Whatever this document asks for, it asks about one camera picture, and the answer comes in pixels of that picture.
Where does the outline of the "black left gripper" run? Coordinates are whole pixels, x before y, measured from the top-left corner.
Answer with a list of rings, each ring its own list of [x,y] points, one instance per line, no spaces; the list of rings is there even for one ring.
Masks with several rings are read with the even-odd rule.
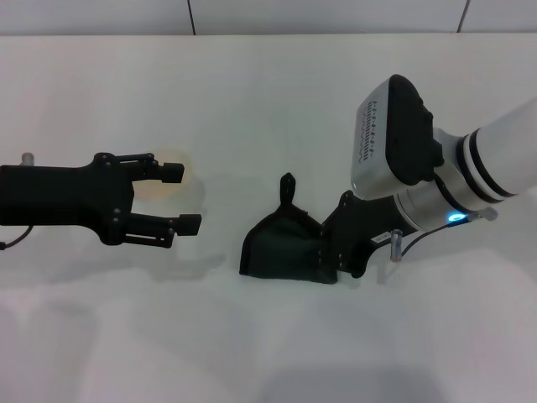
[[[100,153],[82,167],[3,165],[3,226],[80,226],[106,245],[130,243],[169,249],[175,237],[196,236],[200,214],[156,217],[130,213],[135,181],[181,183],[181,163],[154,154]]]

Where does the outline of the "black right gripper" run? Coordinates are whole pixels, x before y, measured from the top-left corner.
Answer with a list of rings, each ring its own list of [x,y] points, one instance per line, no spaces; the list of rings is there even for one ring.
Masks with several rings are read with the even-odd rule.
[[[345,192],[321,224],[320,235],[330,235],[330,245],[318,249],[319,270],[362,277],[373,253],[390,243],[393,230],[404,236],[414,233],[392,196],[364,201],[351,191]]]

